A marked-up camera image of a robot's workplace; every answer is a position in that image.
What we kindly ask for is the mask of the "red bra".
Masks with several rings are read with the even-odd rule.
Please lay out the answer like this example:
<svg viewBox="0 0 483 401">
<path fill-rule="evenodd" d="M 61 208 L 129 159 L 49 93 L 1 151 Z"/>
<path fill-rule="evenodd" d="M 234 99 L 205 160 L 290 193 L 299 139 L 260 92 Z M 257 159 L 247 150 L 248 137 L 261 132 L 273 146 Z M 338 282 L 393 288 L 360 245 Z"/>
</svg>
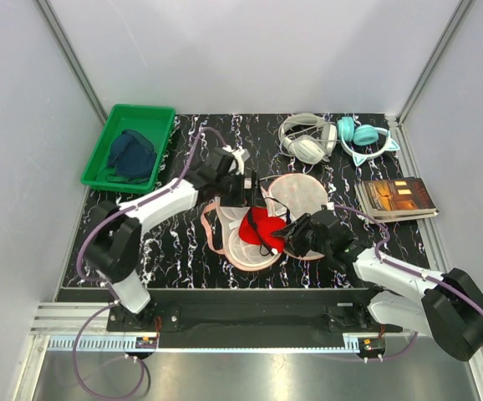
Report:
<svg viewBox="0 0 483 401">
<path fill-rule="evenodd" d="M 286 225 L 282 218 L 268 215 L 267 209 L 251 207 L 241 221 L 238 235 L 244 242 L 264 248 L 266 255 L 281 254 L 285 241 L 275 237 L 273 233 L 285 228 Z"/>
</svg>

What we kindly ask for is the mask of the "pink mesh laundry bag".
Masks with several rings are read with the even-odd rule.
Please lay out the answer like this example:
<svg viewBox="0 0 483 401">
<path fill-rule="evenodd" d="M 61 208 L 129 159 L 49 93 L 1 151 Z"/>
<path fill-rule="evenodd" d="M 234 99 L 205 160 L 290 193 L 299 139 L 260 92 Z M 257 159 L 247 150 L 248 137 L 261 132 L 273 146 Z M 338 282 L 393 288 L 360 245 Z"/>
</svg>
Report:
<svg viewBox="0 0 483 401">
<path fill-rule="evenodd" d="M 315 213 L 328 201 L 322 183 L 310 175 L 286 174 L 278 176 L 263 191 L 268 215 L 282 218 L 287 224 L 304 213 Z M 251 207 L 225 207 L 215 200 L 201 213 L 201 224 L 206 232 L 208 247 L 224 256 L 235 268 L 244 272 L 258 272 L 270 267 L 282 254 L 268 254 L 260 246 L 244 242 L 238 235 L 242 219 Z"/>
</svg>

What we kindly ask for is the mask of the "navy blue bra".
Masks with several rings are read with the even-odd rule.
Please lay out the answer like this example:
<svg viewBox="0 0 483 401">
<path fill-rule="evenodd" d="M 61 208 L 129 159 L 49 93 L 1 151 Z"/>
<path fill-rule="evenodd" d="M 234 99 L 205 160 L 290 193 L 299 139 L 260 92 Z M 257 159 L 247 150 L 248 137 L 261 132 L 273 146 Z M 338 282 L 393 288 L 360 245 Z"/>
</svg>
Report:
<svg viewBox="0 0 483 401">
<path fill-rule="evenodd" d="M 154 145 L 140 132 L 124 129 L 112 142 L 107 159 L 105 179 L 121 184 L 147 182 L 155 167 Z"/>
</svg>

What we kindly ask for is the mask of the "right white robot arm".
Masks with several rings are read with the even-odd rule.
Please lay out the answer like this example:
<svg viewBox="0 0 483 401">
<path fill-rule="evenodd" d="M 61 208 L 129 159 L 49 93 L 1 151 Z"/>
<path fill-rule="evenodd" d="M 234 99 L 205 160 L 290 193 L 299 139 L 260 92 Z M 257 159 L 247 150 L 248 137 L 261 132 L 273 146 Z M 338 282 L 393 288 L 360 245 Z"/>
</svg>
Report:
<svg viewBox="0 0 483 401">
<path fill-rule="evenodd" d="M 331 210 L 305 213 L 274 231 L 293 256 L 314 251 L 360 281 L 381 287 L 353 310 L 358 328 L 393 325 L 432 338 L 452 358 L 469 361 L 483 348 L 483 292 L 465 271 L 436 272 L 383 253 L 353 237 Z"/>
</svg>

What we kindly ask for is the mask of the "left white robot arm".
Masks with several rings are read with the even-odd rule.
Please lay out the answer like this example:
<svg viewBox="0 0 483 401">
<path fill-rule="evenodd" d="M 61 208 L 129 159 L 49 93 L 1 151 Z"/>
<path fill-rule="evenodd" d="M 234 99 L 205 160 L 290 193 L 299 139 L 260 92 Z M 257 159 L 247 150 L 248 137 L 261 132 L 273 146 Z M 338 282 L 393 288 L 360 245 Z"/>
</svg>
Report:
<svg viewBox="0 0 483 401">
<path fill-rule="evenodd" d="M 77 268 L 87 263 L 99 274 L 129 326 L 144 331 L 160 325 L 156 302 L 136 271 L 143 235 L 217 197 L 225 197 L 229 206 L 254 201 L 258 178 L 254 172 L 246 173 L 249 157 L 243 148 L 215 148 L 204 162 L 187 165 L 180 176 L 158 190 L 120 206 L 105 201 L 93 210 L 93 226 L 80 248 Z"/>
</svg>

